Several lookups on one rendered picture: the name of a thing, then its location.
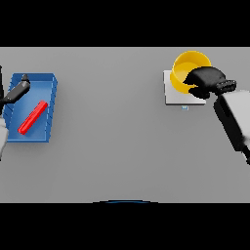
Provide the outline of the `red beaker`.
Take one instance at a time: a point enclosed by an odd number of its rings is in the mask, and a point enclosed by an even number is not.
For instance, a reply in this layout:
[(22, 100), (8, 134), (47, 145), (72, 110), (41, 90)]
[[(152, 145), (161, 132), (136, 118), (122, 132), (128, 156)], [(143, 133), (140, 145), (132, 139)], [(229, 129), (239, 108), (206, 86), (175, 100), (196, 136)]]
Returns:
[(25, 135), (47, 107), (48, 107), (47, 102), (40, 101), (22, 122), (22, 124), (18, 129), (18, 132), (22, 135)]

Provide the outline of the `blue tray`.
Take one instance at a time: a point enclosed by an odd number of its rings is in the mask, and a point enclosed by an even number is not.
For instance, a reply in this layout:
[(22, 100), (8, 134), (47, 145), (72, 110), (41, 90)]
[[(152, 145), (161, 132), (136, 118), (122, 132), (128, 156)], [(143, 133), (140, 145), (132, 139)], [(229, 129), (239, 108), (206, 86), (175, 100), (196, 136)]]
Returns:
[[(30, 73), (27, 77), (30, 82), (29, 91), (15, 104), (5, 104), (3, 118), (9, 130), (9, 143), (47, 143), (51, 137), (55, 98), (57, 95), (58, 80), (54, 73)], [(22, 135), (18, 129), (25, 118), (40, 101), (48, 104), (28, 131)]]

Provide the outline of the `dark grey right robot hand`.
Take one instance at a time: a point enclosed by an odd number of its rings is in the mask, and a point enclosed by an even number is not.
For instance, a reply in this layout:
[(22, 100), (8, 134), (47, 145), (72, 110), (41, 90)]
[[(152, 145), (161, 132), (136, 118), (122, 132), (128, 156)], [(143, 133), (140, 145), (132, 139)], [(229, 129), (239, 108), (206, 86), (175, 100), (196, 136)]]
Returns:
[(185, 84), (194, 85), (188, 92), (196, 98), (207, 100), (213, 93), (219, 96), (236, 89), (236, 81), (228, 80), (226, 76), (216, 67), (202, 66), (193, 69), (186, 77)]

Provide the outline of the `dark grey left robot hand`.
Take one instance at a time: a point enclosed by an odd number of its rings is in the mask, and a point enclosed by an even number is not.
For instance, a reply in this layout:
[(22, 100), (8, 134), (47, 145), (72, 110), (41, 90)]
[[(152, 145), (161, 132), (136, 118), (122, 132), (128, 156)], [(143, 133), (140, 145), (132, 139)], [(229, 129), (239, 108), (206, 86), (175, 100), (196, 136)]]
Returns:
[(30, 81), (28, 75), (24, 74), (21, 77), (21, 82), (14, 87), (5, 97), (0, 99), (0, 114), (2, 113), (5, 104), (14, 104), (30, 89)]

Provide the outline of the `pale square measuring scale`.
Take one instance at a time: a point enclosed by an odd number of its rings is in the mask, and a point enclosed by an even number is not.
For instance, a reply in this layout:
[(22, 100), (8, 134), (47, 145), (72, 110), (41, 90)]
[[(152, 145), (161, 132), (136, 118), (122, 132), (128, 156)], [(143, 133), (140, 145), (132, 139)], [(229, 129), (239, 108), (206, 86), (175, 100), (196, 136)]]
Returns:
[(163, 71), (164, 95), (167, 105), (205, 105), (206, 101), (196, 98), (191, 94), (177, 91), (170, 81), (170, 70)]

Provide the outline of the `yellow bowl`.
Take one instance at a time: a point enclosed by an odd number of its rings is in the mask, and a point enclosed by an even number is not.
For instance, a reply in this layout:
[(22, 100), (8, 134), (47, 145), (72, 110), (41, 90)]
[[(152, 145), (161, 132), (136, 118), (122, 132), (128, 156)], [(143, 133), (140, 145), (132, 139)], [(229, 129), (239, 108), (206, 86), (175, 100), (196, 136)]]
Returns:
[(195, 68), (211, 66), (209, 58), (198, 51), (185, 51), (177, 56), (170, 72), (172, 86), (180, 93), (187, 94), (195, 85), (184, 83), (188, 74)]

